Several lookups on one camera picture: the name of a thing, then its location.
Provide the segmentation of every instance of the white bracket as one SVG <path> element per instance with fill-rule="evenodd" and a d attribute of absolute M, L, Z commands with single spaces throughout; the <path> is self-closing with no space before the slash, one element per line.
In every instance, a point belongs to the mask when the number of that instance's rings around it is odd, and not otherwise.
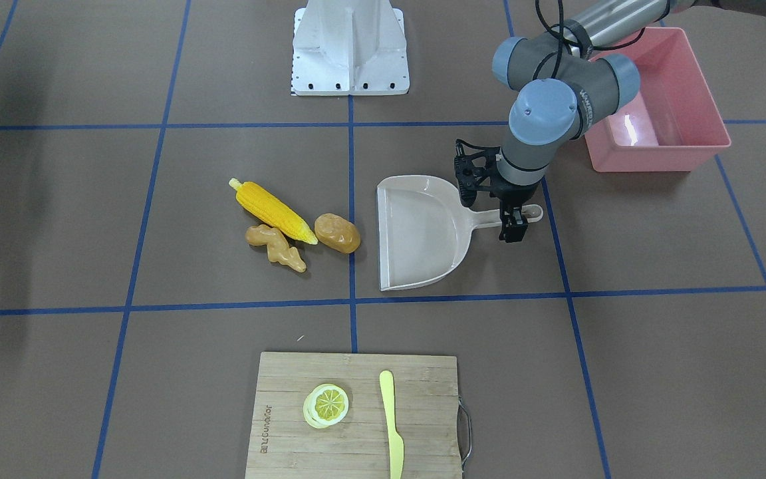
<path fill-rule="evenodd" d="M 309 0 L 295 12 L 291 92 L 404 94 L 410 89 L 404 13 L 389 0 Z"/>

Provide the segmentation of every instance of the blue joint cap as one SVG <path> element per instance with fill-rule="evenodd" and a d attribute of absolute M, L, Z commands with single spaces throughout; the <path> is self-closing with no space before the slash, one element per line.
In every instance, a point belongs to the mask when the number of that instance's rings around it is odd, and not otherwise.
<path fill-rule="evenodd" d="M 614 70 L 616 84 L 620 87 L 620 101 L 616 106 L 616 110 L 614 110 L 615 113 L 638 95 L 640 91 L 640 72 L 638 72 L 638 66 L 626 55 L 614 53 L 607 55 L 602 60 L 607 61 L 611 69 Z"/>
<path fill-rule="evenodd" d="M 522 143 L 548 145 L 569 131 L 577 111 L 578 98 L 569 85 L 534 80 L 522 88 L 510 109 L 510 131 Z"/>
<path fill-rule="evenodd" d="M 492 57 L 492 73 L 499 82 L 507 85 L 507 88 L 513 88 L 507 79 L 507 67 L 510 66 L 510 57 L 513 55 L 513 49 L 516 48 L 517 43 L 522 40 L 524 40 L 524 37 L 510 37 L 510 39 L 504 40 L 498 46 L 498 49 L 495 50 L 495 55 Z"/>

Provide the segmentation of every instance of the pink plastic container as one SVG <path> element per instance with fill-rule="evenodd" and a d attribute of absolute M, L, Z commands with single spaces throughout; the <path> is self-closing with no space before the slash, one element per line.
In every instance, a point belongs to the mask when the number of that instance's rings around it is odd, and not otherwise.
<path fill-rule="evenodd" d="M 648 27 L 619 53 L 638 66 L 640 93 L 584 134 L 594 170 L 691 172 L 732 145 L 684 30 Z"/>

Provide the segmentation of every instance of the lemon slice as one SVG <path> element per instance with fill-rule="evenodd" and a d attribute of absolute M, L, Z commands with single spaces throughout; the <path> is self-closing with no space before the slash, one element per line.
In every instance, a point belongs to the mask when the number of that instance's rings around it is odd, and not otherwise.
<path fill-rule="evenodd" d="M 320 385 L 303 401 L 303 418 L 313 428 L 326 428 L 347 415 L 347 393 L 337 385 Z"/>

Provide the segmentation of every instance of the corn cob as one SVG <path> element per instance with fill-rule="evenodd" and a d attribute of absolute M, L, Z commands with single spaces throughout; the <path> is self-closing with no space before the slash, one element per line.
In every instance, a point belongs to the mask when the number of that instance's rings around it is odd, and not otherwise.
<path fill-rule="evenodd" d="M 235 199 L 238 204 L 274 228 L 279 228 L 286 236 L 298 241 L 317 245 L 319 239 L 303 218 L 292 212 L 277 197 L 254 182 L 240 182 L 235 178 L 229 181 L 229 186 L 235 189 Z"/>

